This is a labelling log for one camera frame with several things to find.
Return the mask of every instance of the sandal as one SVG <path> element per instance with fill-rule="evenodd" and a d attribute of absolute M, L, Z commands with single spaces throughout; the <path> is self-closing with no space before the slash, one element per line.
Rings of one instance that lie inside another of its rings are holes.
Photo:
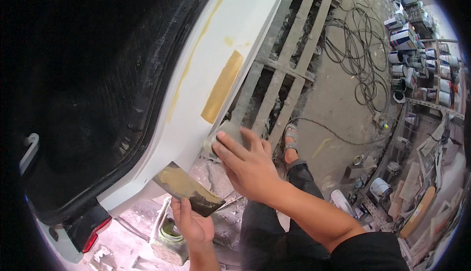
<path fill-rule="evenodd" d="M 292 137 L 294 139 L 294 142 L 285 144 L 285 150 L 283 153 L 286 153 L 286 150 L 288 149 L 295 149 L 296 152 L 298 152 L 298 137 L 299 135 L 297 133 L 294 133 L 293 131 L 289 131 L 288 128 L 291 128 L 292 130 L 295 130 L 296 132 L 298 131 L 298 128 L 294 124 L 288 124 L 285 127 L 285 138 L 286 137 Z"/>

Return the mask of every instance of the black pants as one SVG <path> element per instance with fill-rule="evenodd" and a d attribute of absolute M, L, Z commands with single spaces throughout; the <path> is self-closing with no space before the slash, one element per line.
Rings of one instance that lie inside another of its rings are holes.
<path fill-rule="evenodd" d="M 298 189 L 324 199 L 305 161 L 298 159 L 291 163 L 288 178 Z M 262 270 L 278 260 L 296 257 L 322 260 L 329 256 L 329 251 L 295 221 L 290 220 L 290 230 L 285 232 L 274 209 L 251 200 L 242 216 L 240 246 L 242 270 L 245 271 Z"/>

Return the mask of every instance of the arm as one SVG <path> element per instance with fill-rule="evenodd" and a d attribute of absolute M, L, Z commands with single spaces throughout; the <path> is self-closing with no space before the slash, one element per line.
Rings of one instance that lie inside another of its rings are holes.
<path fill-rule="evenodd" d="M 241 128 L 241 133 L 249 141 L 250 151 L 223 132 L 213 144 L 237 192 L 291 217 L 330 252 L 346 239 L 365 232 L 344 211 L 281 180 L 271 160 L 270 144 L 247 128 Z"/>
<path fill-rule="evenodd" d="M 184 197 L 181 202 L 172 197 L 171 207 L 175 225 L 188 244 L 190 271 L 221 271 L 212 244 L 214 225 L 211 217 L 204 218 L 192 211 L 190 201 Z"/>

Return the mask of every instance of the red tail light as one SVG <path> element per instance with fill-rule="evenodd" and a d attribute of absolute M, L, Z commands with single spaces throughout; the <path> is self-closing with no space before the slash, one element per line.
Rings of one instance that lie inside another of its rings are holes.
<path fill-rule="evenodd" d="M 112 219 L 111 216 L 108 216 L 105 220 L 103 220 L 102 223 L 98 224 L 98 226 L 93 229 L 87 241 L 85 242 L 85 245 L 83 246 L 82 252 L 84 254 L 91 250 L 93 244 L 98 239 L 97 233 L 101 232 L 100 230 L 102 231 L 105 230 L 110 225 L 111 219 Z"/>

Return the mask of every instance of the foot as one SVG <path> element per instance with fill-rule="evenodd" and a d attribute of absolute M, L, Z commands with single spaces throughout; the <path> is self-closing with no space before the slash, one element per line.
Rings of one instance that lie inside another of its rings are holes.
<path fill-rule="evenodd" d="M 298 133 L 296 130 L 291 129 L 291 128 L 286 129 L 286 131 L 291 131 L 291 132 L 296 133 L 296 134 Z M 285 137 L 285 144 L 290 144 L 290 143 L 293 143 L 293 142 L 295 142 L 294 138 L 289 137 L 289 136 Z M 290 163 L 296 161 L 298 158 L 299 158 L 298 152 L 295 149 L 287 149 L 286 150 L 286 152 L 285 152 L 285 162 L 287 164 L 290 164 Z"/>

